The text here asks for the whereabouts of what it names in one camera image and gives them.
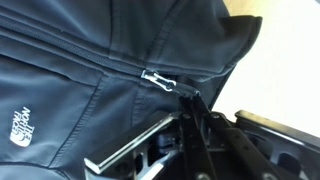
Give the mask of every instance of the the north face logo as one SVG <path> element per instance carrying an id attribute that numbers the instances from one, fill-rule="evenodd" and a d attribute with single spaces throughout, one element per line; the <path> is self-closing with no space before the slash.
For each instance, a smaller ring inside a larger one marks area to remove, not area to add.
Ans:
<path id="1" fill-rule="evenodd" d="M 29 125 L 30 113 L 26 107 L 23 107 L 21 113 L 14 112 L 10 140 L 22 147 L 29 146 L 32 140 L 34 127 Z"/>

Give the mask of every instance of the black plastic part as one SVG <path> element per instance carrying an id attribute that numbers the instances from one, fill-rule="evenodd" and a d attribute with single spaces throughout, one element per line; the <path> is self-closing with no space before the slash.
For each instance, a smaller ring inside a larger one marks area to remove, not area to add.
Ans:
<path id="1" fill-rule="evenodd" d="M 253 180 L 248 178 L 247 171 L 236 157 L 230 152 L 210 153 L 212 161 L 219 166 L 216 167 L 217 179 L 221 180 Z M 174 157 L 170 163 L 154 180 L 185 180 L 188 179 L 185 168 L 183 153 Z"/>
<path id="2" fill-rule="evenodd" d="M 272 163 L 292 174 L 304 174 L 307 177 L 304 179 L 320 179 L 319 138 L 247 111 L 239 111 L 236 116 L 238 128 L 261 144 L 271 143 L 271 150 L 263 146 L 257 148 Z"/>
<path id="3" fill-rule="evenodd" d="M 229 128 L 221 134 L 254 179 L 266 180 L 266 174 L 275 177 L 274 180 L 284 179 L 240 129 Z"/>
<path id="4" fill-rule="evenodd" d="M 136 179 L 136 167 L 132 154 L 128 154 L 126 157 L 113 164 L 102 174 L 97 175 L 90 169 L 85 170 L 86 179 L 88 180 L 135 180 Z"/>
<path id="5" fill-rule="evenodd" d="M 197 128 L 196 120 L 188 114 L 183 114 L 180 122 L 187 178 L 193 180 L 203 175 L 208 180 L 216 179 L 211 158 Z"/>
<path id="6" fill-rule="evenodd" d="M 136 127 L 124 133 L 122 136 L 114 139 L 111 143 L 105 144 L 104 146 L 96 150 L 94 153 L 90 154 L 87 157 L 87 159 L 89 159 L 91 162 L 95 164 L 101 164 L 103 161 L 105 161 L 105 159 L 112 156 L 123 146 L 128 144 L 130 141 L 134 140 L 137 136 L 139 136 L 144 131 L 152 127 L 155 123 L 157 123 L 159 120 L 161 120 L 167 115 L 168 113 L 166 112 L 156 112 L 151 117 L 149 117 L 148 120 L 143 121 Z"/>
<path id="7" fill-rule="evenodd" d="M 231 122 L 227 120 L 227 118 L 222 113 L 212 112 L 204 118 L 216 133 L 221 130 L 233 127 Z"/>
<path id="8" fill-rule="evenodd" d="M 165 130 L 159 132 L 156 137 L 157 151 L 160 154 L 168 154 L 171 151 L 179 151 L 181 138 L 179 133 L 180 122 L 173 121 Z"/>

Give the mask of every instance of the black jacket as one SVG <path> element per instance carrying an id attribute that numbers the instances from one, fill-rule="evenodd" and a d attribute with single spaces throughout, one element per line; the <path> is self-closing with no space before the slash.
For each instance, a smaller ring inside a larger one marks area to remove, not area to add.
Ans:
<path id="1" fill-rule="evenodd" d="M 0 179 L 84 179 L 84 157 L 179 96 L 212 106 L 260 24 L 222 0 L 1 0 Z"/>

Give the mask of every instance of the zipper teeth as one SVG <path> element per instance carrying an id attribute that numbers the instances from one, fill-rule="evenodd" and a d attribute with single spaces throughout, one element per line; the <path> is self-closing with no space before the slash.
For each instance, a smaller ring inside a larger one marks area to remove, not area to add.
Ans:
<path id="1" fill-rule="evenodd" d="M 116 60 L 110 59 L 108 57 L 103 57 L 101 55 L 90 52 L 86 49 L 73 45 L 67 41 L 59 39 L 57 37 L 53 37 L 45 32 L 42 32 L 33 27 L 18 23 L 11 22 L 13 20 L 7 20 L 7 18 L 0 18 L 0 25 L 6 29 L 10 29 L 12 31 L 24 34 L 26 36 L 30 36 L 32 38 L 47 42 L 51 45 L 57 46 L 63 50 L 69 51 L 73 54 L 81 56 L 85 59 L 93 61 L 97 64 L 105 66 L 110 69 L 114 69 L 123 73 L 140 76 L 143 68 L 135 67 L 133 65 L 125 64 L 125 62 L 115 62 Z"/>

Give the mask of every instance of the zipper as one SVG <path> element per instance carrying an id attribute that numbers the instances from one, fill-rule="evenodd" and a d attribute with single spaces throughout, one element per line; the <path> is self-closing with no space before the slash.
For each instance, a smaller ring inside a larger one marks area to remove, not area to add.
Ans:
<path id="1" fill-rule="evenodd" d="M 39 29 L 30 27 L 20 22 L 16 22 L 12 19 L 1 16 L 0 26 L 12 30 L 14 32 L 26 35 L 28 37 L 32 37 L 34 39 L 38 39 L 48 44 L 54 45 L 60 49 L 76 54 L 82 58 L 85 58 L 104 67 L 149 80 L 154 84 L 160 86 L 167 92 L 176 92 L 183 96 L 194 96 L 200 94 L 197 89 L 186 84 L 176 82 L 174 80 L 166 79 L 160 76 L 159 73 L 156 71 L 146 70 L 144 68 L 128 64 L 126 62 L 118 62 L 115 59 L 111 59 L 110 57 L 105 57 L 96 54 L 82 47 L 76 46 L 68 41 L 52 36 Z"/>
<path id="2" fill-rule="evenodd" d="M 142 79 L 147 79 L 157 84 L 167 92 L 177 92 L 182 96 L 200 96 L 200 91 L 183 83 L 166 79 L 156 71 L 144 70 L 141 75 Z"/>

